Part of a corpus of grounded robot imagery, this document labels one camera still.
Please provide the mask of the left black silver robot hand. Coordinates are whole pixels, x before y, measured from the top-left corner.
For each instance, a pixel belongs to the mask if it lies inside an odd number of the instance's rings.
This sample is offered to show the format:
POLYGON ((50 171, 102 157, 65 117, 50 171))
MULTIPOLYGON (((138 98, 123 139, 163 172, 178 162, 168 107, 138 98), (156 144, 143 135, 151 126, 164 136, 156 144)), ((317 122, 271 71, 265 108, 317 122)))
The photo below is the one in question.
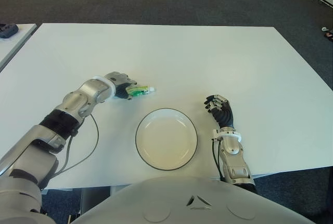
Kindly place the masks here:
POLYGON ((137 82, 129 78, 127 74, 114 71, 105 75, 105 78, 110 80, 115 86, 114 97, 128 100, 133 98, 126 89, 135 87, 137 82))

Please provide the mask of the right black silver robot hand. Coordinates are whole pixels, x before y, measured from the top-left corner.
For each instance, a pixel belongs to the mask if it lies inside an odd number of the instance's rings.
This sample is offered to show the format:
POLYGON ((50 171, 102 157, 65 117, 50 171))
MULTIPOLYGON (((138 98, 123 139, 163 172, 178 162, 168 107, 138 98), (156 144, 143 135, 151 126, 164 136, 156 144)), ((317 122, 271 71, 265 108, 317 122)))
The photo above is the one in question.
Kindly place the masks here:
POLYGON ((205 109, 210 113, 220 128, 234 127, 234 117, 229 101, 221 95, 210 95, 204 102, 205 109))

